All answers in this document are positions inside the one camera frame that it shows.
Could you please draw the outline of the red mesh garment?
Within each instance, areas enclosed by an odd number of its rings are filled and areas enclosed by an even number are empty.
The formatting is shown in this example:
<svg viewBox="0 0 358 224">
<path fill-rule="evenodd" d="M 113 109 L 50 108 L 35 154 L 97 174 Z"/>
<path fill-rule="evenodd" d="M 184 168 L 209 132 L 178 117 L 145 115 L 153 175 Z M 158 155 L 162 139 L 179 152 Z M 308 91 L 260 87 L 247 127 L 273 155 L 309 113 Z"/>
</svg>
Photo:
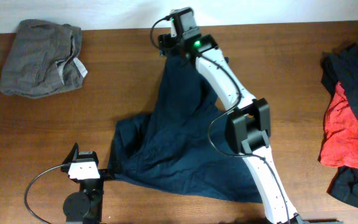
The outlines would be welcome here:
<svg viewBox="0 0 358 224">
<path fill-rule="evenodd" d="M 337 82 L 324 114 L 324 141 L 319 161 L 328 167 L 358 169 L 358 119 L 351 110 L 342 84 Z"/>
</svg>

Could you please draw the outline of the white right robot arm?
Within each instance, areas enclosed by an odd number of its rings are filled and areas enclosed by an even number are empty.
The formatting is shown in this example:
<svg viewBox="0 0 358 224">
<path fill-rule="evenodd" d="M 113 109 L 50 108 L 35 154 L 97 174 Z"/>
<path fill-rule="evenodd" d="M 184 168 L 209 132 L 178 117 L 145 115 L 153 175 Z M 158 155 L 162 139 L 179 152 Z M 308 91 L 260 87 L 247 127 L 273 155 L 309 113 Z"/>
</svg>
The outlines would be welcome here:
<svg viewBox="0 0 358 224">
<path fill-rule="evenodd" d="M 267 221 L 303 223 L 275 168 L 266 99 L 257 99 L 242 85 L 214 38 L 201 33 L 191 7 L 173 9 L 163 19 L 170 21 L 171 31 L 160 35 L 153 45 L 161 55 L 171 50 L 183 52 L 218 95 L 227 118 L 225 138 L 232 150 L 230 156 L 241 158 L 248 167 L 262 198 Z"/>
</svg>

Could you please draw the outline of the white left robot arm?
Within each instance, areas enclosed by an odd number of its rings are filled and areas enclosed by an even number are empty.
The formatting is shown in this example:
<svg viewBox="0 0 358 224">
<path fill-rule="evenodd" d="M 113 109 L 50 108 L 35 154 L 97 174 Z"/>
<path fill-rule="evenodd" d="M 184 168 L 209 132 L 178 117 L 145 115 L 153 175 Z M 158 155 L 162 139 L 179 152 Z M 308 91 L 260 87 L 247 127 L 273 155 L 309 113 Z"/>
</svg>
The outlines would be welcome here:
<svg viewBox="0 0 358 224">
<path fill-rule="evenodd" d="M 100 169 L 94 151 L 81 152 L 74 143 L 63 161 L 61 171 L 80 186 L 63 203 L 66 223 L 101 224 L 105 181 L 114 180 L 109 169 Z"/>
</svg>

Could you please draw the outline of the dark blue shorts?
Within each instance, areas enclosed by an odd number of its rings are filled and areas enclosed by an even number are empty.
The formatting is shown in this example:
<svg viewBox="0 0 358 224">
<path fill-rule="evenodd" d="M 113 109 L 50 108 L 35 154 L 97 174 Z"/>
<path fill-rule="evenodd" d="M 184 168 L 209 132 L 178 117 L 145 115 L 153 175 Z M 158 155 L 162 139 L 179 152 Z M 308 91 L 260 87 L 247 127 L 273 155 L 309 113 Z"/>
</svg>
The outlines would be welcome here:
<svg viewBox="0 0 358 224">
<path fill-rule="evenodd" d="M 116 123 L 109 170 L 117 180 L 173 194 L 261 202 L 245 162 L 230 156 L 216 101 L 193 66 L 168 57 L 153 112 Z"/>
</svg>

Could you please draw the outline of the folded grey shorts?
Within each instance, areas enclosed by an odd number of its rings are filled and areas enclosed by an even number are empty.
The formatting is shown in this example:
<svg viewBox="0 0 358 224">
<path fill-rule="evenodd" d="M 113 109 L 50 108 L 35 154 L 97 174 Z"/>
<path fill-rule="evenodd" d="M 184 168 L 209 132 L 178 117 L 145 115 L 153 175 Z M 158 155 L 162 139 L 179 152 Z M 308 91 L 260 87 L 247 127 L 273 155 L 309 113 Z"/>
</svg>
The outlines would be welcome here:
<svg viewBox="0 0 358 224">
<path fill-rule="evenodd" d="M 82 30 L 38 19 L 19 23 L 0 79 L 0 92 L 37 99 L 83 86 Z"/>
</svg>

